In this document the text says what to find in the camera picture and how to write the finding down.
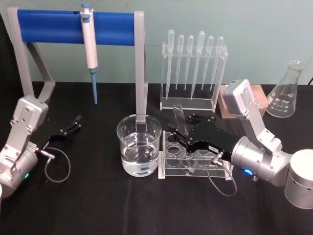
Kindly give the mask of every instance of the erlenmeyer flask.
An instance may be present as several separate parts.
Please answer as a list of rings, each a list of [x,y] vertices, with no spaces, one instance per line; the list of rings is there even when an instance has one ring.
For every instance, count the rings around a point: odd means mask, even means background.
[[[266,111],[269,114],[278,118],[287,118],[294,113],[298,79],[303,69],[302,61],[289,61],[284,77],[267,96],[268,108]]]

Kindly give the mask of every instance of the beaker rim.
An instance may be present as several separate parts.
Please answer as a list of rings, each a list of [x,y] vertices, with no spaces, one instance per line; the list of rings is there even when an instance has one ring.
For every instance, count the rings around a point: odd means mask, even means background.
[[[304,69],[304,62],[301,60],[290,60],[288,67],[292,70],[302,71]]]
[[[118,125],[117,125],[117,127],[116,127],[116,134],[117,134],[117,137],[119,138],[119,140],[122,141],[122,142],[124,142],[124,140],[123,140],[124,138],[123,138],[122,136],[120,136],[119,133],[118,133],[118,128],[119,128],[120,124],[121,124],[123,121],[125,121],[125,120],[127,120],[127,119],[130,119],[130,118],[133,118],[133,117],[136,117],[136,116],[144,116],[145,118],[150,118],[150,119],[152,119],[152,120],[157,124],[157,126],[159,127],[159,129],[160,129],[159,132],[156,133],[156,138],[155,138],[155,140],[149,142],[149,143],[146,144],[146,145],[150,145],[150,144],[153,144],[153,143],[155,143],[156,141],[158,141],[159,138],[160,138],[160,136],[161,136],[161,134],[162,134],[162,126],[161,126],[160,122],[159,122],[155,117],[150,116],[150,115],[146,115],[146,114],[132,114],[132,115],[129,115],[129,116],[127,116],[127,117],[124,117],[124,118],[118,123]]]

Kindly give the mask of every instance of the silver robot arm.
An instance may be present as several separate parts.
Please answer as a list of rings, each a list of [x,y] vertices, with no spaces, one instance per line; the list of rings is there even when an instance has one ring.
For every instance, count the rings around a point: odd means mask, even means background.
[[[243,125],[249,138],[242,137],[237,142],[231,163],[275,186],[285,186],[285,196],[292,204],[313,209],[313,150],[300,150],[293,155],[281,150],[281,141],[264,126],[248,80],[233,81],[223,98],[230,113],[247,120]],[[253,137],[267,151],[249,140]]]
[[[47,112],[48,105],[30,95],[19,99],[10,121],[12,129],[0,152],[0,184],[3,198],[10,196],[36,165],[38,147],[29,139],[44,122]]]

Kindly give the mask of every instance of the blue bar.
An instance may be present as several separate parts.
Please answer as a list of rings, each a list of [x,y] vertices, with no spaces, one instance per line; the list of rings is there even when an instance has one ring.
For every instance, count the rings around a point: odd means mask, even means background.
[[[83,44],[79,11],[18,9],[25,43]],[[99,45],[134,46],[134,14],[95,12],[94,27]]]

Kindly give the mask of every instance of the wooden block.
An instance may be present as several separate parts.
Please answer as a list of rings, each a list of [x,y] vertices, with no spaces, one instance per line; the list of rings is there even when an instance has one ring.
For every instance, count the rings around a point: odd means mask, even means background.
[[[235,114],[230,114],[226,107],[222,93],[228,85],[221,85],[218,103],[221,111],[222,118],[237,118]],[[261,85],[251,85],[255,100],[259,103],[260,114],[263,117],[265,110],[268,108],[268,100],[263,92]]]

